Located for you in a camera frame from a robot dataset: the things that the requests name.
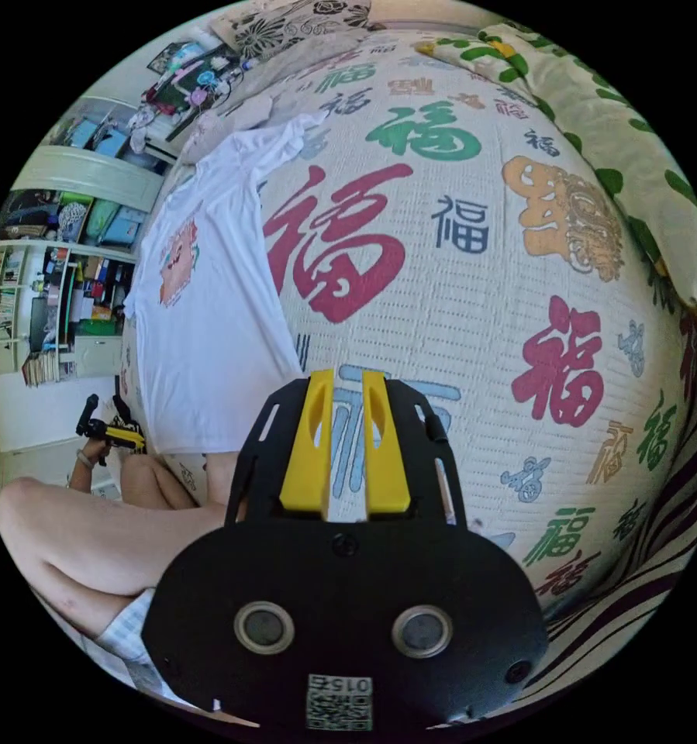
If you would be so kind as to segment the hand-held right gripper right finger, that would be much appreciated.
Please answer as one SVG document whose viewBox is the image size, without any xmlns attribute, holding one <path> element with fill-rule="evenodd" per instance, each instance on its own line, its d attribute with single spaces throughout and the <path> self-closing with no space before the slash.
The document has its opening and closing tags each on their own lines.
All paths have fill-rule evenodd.
<svg viewBox="0 0 697 744">
<path fill-rule="evenodd" d="M 399 438 L 384 375 L 362 375 L 365 502 L 368 514 L 404 514 L 410 506 Z"/>
</svg>

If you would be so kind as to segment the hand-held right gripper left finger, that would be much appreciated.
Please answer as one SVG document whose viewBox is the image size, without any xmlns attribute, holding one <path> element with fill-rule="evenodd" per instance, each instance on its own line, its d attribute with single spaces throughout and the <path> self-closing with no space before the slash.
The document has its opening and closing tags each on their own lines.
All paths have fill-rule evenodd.
<svg viewBox="0 0 697 744">
<path fill-rule="evenodd" d="M 333 371 L 314 372 L 298 419 L 281 486 L 286 512 L 327 518 L 330 506 Z"/>
</svg>

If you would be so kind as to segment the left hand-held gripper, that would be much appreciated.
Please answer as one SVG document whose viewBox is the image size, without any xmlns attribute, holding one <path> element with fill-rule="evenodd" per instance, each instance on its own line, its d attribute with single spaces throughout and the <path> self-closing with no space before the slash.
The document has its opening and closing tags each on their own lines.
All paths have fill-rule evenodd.
<svg viewBox="0 0 697 744">
<path fill-rule="evenodd" d="M 114 394 L 107 401 L 102 413 L 95 416 L 95 433 L 103 442 L 102 454 L 98 462 L 105 466 L 105 458 L 110 452 L 120 450 L 123 454 L 145 454 L 146 438 L 141 425 L 132 417 L 129 406 Z"/>
</svg>

